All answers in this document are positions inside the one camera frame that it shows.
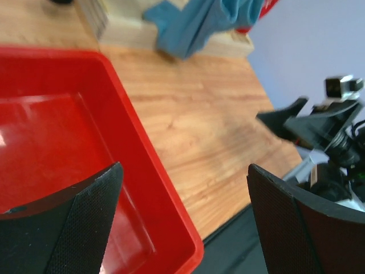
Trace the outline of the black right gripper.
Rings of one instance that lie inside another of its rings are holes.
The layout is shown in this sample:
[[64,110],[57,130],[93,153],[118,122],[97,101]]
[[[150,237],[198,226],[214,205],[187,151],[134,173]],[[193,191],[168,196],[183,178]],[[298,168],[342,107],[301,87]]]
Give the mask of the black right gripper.
[[309,150],[351,143],[346,130],[364,107],[360,99],[316,105],[310,114],[300,116],[307,102],[300,97],[286,108],[259,112],[256,118],[275,136]]

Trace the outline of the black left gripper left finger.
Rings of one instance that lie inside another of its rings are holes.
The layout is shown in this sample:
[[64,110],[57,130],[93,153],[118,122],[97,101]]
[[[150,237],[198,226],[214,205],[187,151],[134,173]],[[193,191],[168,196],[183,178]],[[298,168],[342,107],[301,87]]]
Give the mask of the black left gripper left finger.
[[1,273],[99,273],[123,181],[116,162],[1,214]]

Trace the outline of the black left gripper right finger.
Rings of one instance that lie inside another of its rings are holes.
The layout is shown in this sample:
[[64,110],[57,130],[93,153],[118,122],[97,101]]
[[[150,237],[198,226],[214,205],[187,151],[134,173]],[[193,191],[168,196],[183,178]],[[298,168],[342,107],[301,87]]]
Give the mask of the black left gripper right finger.
[[269,273],[364,273],[364,212],[316,196],[262,167],[248,189]]

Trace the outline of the teal blue sock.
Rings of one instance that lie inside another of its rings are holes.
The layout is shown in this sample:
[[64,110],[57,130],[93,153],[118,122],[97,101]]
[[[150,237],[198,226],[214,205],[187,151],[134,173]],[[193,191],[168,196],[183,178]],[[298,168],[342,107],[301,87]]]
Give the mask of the teal blue sock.
[[194,0],[179,9],[162,1],[146,9],[143,19],[156,25],[159,50],[187,59],[202,50],[215,33],[252,27],[263,4],[263,0]]

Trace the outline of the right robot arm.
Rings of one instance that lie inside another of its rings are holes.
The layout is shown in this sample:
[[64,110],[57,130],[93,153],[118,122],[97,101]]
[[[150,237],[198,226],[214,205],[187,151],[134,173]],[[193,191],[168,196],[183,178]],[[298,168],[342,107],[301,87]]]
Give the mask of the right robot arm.
[[315,163],[308,156],[283,179],[336,204],[364,211],[364,121],[353,122],[363,102],[328,100],[300,116],[307,101],[298,98],[286,108],[256,115],[278,138],[328,157]]

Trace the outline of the black base mat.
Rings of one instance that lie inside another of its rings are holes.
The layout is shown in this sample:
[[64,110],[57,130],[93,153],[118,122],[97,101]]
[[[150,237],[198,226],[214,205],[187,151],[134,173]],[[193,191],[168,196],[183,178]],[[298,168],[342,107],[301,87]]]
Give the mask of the black base mat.
[[251,205],[242,209],[204,243],[204,257],[194,273],[267,273]]

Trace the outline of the red plastic bin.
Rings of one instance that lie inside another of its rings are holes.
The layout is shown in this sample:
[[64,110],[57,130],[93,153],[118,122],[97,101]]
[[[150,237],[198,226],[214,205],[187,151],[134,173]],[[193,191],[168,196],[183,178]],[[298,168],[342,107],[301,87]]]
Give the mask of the red plastic bin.
[[1,212],[119,162],[106,273],[192,273],[204,245],[111,62],[101,53],[1,48]]

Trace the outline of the wooden rack frame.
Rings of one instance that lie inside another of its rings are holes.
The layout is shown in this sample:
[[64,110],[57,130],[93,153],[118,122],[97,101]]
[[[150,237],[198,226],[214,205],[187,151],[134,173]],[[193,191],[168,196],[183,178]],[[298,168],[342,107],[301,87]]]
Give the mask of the wooden rack frame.
[[[76,1],[94,37],[101,45],[153,50],[157,28],[142,19],[144,10],[158,1]],[[236,31],[212,35],[198,55],[244,58],[254,50],[252,40]]]

